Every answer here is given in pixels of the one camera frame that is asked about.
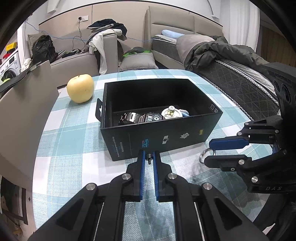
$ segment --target black backpack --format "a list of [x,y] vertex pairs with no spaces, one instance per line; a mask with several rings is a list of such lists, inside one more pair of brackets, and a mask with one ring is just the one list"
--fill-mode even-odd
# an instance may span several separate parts
[[49,60],[50,63],[56,60],[54,44],[49,35],[42,35],[32,46],[33,62],[35,64]]

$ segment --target blue pillow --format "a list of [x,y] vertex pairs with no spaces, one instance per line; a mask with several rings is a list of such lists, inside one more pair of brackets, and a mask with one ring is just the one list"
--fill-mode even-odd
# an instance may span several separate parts
[[177,39],[178,37],[181,37],[184,35],[184,34],[176,33],[176,32],[170,31],[170,30],[166,30],[166,29],[162,30],[161,34],[164,36],[173,38],[173,39]]

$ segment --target blue gripper pad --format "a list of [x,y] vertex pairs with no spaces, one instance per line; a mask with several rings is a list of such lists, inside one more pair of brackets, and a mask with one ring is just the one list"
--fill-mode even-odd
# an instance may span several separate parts
[[278,147],[278,145],[276,143],[274,143],[274,146],[272,148],[272,154],[274,154],[274,153],[276,153],[278,151],[279,151],[279,147]]
[[156,196],[156,200],[158,201],[158,199],[159,199],[159,190],[158,190],[158,174],[157,174],[155,152],[153,152],[153,172],[154,172],[155,196]]
[[141,200],[143,200],[143,193],[144,193],[145,162],[146,162],[145,151],[143,151],[141,178],[140,178],[140,199]]
[[250,144],[249,141],[247,141],[245,138],[234,136],[234,137],[212,139],[209,142],[209,147],[212,150],[232,150],[232,149],[242,149],[249,144]]

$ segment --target apple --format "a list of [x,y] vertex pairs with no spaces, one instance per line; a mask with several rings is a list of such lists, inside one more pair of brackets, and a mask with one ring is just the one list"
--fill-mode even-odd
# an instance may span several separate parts
[[94,94],[94,81],[89,74],[75,76],[69,80],[67,92],[71,100],[78,104],[88,101]]

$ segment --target pillow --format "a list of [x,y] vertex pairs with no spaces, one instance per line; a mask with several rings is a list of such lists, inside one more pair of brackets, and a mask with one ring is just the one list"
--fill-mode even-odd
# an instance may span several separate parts
[[173,32],[171,30],[166,30],[166,29],[165,30],[162,30],[161,31],[161,34],[164,35],[164,36],[173,38],[173,39],[177,39],[178,37],[184,35],[184,34],[176,33],[176,32]]
[[135,69],[158,69],[152,53],[137,53],[122,60],[119,72]]
[[182,64],[184,64],[185,59],[192,48],[202,42],[215,41],[209,36],[201,34],[186,34],[177,39],[177,51],[180,56]]

